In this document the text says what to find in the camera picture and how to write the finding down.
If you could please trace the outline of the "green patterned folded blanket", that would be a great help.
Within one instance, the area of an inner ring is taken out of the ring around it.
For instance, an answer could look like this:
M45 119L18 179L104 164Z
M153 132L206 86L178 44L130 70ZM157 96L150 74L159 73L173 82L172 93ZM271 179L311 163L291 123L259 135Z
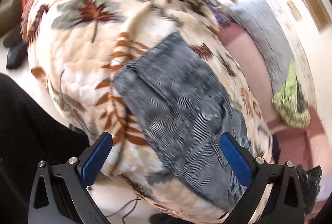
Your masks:
M290 62L286 81L274 94L272 104L286 125L305 129L310 124L308 102L297 79L295 61Z

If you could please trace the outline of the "wall picture frame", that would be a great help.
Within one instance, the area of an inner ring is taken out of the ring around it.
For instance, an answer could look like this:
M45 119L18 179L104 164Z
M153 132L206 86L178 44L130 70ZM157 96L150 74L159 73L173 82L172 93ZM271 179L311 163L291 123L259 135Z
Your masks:
M302 0L306 5L319 33L331 25L331 17L322 0Z

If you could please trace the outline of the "leaf pattern blanket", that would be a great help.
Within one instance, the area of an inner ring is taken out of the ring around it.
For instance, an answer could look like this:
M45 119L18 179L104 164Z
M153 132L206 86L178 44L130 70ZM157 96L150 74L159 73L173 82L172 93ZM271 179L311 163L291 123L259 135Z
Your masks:
M254 151L272 157L271 135L262 118L258 91L241 59L218 40L217 23L194 0L22 0L22 38L32 74L44 83L55 107L73 125L86 126L90 141L110 131L115 148L102 172L132 188L162 212L194 223L222 223L228 212L194 194L177 179L155 186L146 177L162 170L135 116L112 78L158 41L178 32L226 88L244 116Z

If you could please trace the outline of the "grey denim pants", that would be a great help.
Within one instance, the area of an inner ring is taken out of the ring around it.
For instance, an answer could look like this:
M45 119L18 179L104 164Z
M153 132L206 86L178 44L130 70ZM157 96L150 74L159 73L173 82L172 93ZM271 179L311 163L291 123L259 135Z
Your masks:
M201 198L232 210L245 188L220 150L220 136L252 145L242 113L210 66L172 33L112 81L163 166Z

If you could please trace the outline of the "black shoe on floor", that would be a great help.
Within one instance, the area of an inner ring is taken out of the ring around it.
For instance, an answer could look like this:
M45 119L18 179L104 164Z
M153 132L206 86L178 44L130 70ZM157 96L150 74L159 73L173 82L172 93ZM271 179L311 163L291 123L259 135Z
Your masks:
M11 47L7 53L6 68L9 70L21 67L28 54L27 45L20 42L16 46Z

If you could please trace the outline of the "person black trouser leg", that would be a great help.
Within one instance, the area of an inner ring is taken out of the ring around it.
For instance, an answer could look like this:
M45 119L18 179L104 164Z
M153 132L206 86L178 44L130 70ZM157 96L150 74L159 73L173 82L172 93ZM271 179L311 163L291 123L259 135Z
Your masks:
M88 137L53 119L12 78L1 74L1 223L27 223L38 163L65 163Z

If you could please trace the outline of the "grey quilted blanket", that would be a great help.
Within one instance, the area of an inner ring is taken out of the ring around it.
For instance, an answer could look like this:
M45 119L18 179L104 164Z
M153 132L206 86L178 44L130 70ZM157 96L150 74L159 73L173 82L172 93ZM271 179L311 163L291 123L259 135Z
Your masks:
M228 13L251 36L265 62L272 92L284 85L294 60L288 39L266 0L254 0L231 6Z

